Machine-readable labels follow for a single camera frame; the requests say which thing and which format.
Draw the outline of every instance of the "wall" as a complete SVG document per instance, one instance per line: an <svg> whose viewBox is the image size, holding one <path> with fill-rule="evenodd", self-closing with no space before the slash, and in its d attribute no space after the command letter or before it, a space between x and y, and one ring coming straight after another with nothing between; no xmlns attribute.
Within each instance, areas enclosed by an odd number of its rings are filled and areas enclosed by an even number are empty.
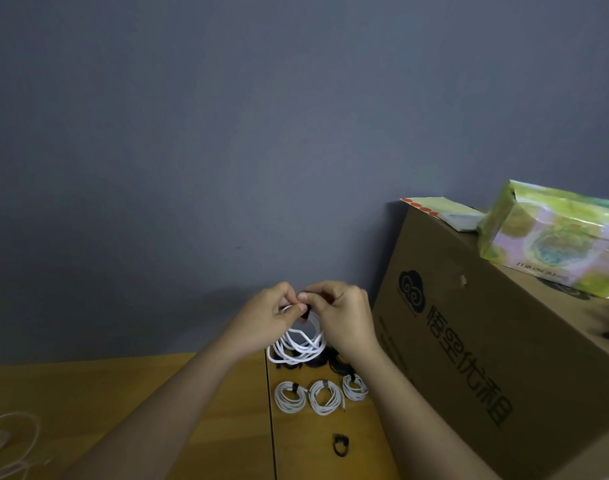
<svg viewBox="0 0 609 480"><path fill-rule="evenodd" d="M609 0L0 0L0 363L373 294L403 196L609 198Z"/></svg>

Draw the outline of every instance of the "wooden table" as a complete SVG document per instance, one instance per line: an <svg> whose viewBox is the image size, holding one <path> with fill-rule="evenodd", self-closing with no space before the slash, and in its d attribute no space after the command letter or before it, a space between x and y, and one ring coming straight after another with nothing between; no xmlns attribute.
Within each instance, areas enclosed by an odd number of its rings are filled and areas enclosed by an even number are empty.
<svg viewBox="0 0 609 480"><path fill-rule="evenodd" d="M30 480L58 478L192 354L0 367L0 414L28 411L41 419ZM31 424L18 423L17 444L0 452L0 466L19 455ZM266 365L263 353L236 364L205 411L170 479L274 477Z"/></svg>
<svg viewBox="0 0 609 480"><path fill-rule="evenodd" d="M347 410L338 408L328 416L319 416L309 403L295 414L280 411L273 399L274 389L282 381L292 381L309 388L318 379L328 379L342 387L341 377L328 365L312 369L304 365L292 371L277 369L269 362L271 415L275 439L278 479L338 480L361 479L398 480L393 455L382 430L375 406L369 396L359 403L345 398ZM329 392L318 395L324 403ZM333 435L349 438L349 452L344 458L333 451Z"/></svg>

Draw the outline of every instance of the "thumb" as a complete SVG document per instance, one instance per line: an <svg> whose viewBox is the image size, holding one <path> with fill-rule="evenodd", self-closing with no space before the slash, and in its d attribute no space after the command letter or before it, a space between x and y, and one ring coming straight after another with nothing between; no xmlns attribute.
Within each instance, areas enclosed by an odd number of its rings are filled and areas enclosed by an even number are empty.
<svg viewBox="0 0 609 480"><path fill-rule="evenodd" d="M322 313L330 306L329 303L327 303L327 300L317 293L303 292L298 295L298 299L307 305L311 305L313 311L319 317L322 316Z"/></svg>
<svg viewBox="0 0 609 480"><path fill-rule="evenodd" d="M289 306L289 309L280 314L281 318L289 325L293 325L298 317L306 312L306 305L298 303L294 306Z"/></svg>

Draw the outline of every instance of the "brown cardboard box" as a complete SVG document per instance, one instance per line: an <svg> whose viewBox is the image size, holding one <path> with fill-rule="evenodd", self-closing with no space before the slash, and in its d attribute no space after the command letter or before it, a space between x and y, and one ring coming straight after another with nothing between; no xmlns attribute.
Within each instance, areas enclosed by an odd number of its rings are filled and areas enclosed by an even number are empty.
<svg viewBox="0 0 609 480"><path fill-rule="evenodd" d="M609 476L609 300L483 260L474 234L409 209L373 320L503 478Z"/></svg>

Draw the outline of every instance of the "cloud logo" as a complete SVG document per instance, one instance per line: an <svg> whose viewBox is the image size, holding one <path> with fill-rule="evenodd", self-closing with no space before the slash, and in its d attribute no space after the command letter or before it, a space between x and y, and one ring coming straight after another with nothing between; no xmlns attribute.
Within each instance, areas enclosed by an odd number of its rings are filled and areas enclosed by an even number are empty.
<svg viewBox="0 0 609 480"><path fill-rule="evenodd" d="M426 305L420 273L415 270L403 271L398 278L398 287L416 313L422 313Z"/></svg>

